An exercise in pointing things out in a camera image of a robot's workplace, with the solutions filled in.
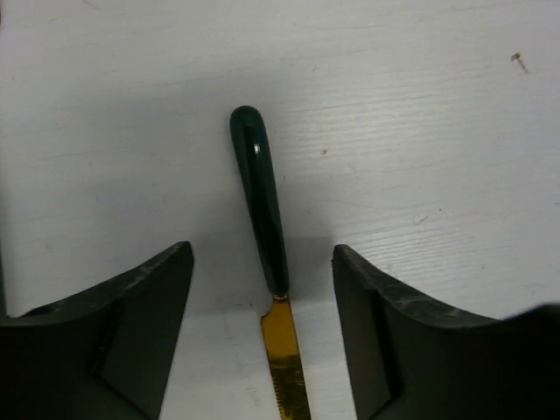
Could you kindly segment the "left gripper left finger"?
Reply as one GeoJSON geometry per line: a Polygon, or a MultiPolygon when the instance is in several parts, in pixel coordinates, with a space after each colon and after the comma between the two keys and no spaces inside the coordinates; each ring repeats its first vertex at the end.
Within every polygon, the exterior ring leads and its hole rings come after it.
{"type": "Polygon", "coordinates": [[[193,266],[181,241],[82,292],[2,316],[2,418],[159,418],[193,266]]]}

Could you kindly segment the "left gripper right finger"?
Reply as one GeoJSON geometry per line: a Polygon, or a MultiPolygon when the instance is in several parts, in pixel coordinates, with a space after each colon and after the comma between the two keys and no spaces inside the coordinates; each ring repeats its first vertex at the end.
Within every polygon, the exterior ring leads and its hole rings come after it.
{"type": "Polygon", "coordinates": [[[446,304],[347,245],[335,297],[360,419],[556,419],[559,307],[493,319],[446,304]]]}

